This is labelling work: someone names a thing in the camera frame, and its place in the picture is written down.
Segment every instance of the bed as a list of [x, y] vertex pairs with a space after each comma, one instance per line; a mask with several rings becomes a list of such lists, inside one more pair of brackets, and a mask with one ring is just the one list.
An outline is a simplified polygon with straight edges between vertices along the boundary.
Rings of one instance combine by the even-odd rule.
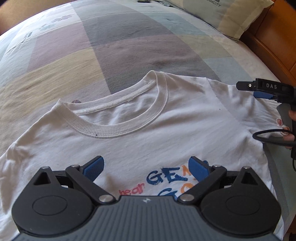
[[[105, 97], [151, 69], [226, 84], [279, 81], [243, 42], [180, 9], [156, 1], [67, 3], [0, 36], [0, 155], [59, 98]], [[286, 232], [296, 214], [290, 151], [266, 144], [264, 150]]]

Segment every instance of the pillow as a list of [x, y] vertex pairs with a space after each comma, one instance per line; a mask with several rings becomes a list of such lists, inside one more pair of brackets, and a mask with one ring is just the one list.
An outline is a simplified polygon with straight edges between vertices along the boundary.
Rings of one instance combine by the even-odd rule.
[[167, 0], [222, 34], [239, 39], [272, 0]]

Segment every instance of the blue gripper pad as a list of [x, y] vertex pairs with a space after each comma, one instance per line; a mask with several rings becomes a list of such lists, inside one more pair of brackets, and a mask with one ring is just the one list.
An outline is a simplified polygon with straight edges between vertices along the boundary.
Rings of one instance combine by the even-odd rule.
[[93, 182], [104, 170], [104, 159], [101, 156], [97, 156], [81, 168], [82, 174]]
[[198, 158], [194, 158], [190, 157], [188, 168], [190, 173], [200, 182], [210, 174], [210, 166], [207, 161], [201, 161]]
[[261, 92], [261, 91], [254, 91], [253, 96], [255, 98], [262, 98], [262, 99], [271, 100], [274, 95], [268, 94], [268, 93], [265, 93], [265, 92]]

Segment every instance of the wooden headboard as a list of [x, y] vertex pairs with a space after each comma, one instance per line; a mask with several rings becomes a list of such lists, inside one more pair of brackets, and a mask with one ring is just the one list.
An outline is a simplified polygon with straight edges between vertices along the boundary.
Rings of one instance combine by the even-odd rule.
[[284, 0], [273, 1], [240, 40], [281, 82], [296, 86], [296, 10]]

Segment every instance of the finger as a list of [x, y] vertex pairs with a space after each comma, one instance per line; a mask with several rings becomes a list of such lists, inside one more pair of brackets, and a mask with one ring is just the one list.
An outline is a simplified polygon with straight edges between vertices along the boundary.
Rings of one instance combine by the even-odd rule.
[[295, 140], [295, 136], [292, 135], [292, 134], [289, 134], [289, 135], [283, 136], [283, 140], [284, 141], [294, 141]]
[[276, 124], [277, 126], [282, 126], [283, 125], [283, 121], [279, 118], [276, 119]]
[[[288, 131], [290, 130], [290, 128], [287, 127], [287, 126], [284, 126], [283, 129], [284, 129], [284, 130], [288, 130]], [[282, 132], [282, 134], [283, 134], [284, 136], [289, 135], [288, 132], [284, 132], [284, 131]]]
[[296, 111], [289, 110], [289, 116], [292, 120], [296, 121]]

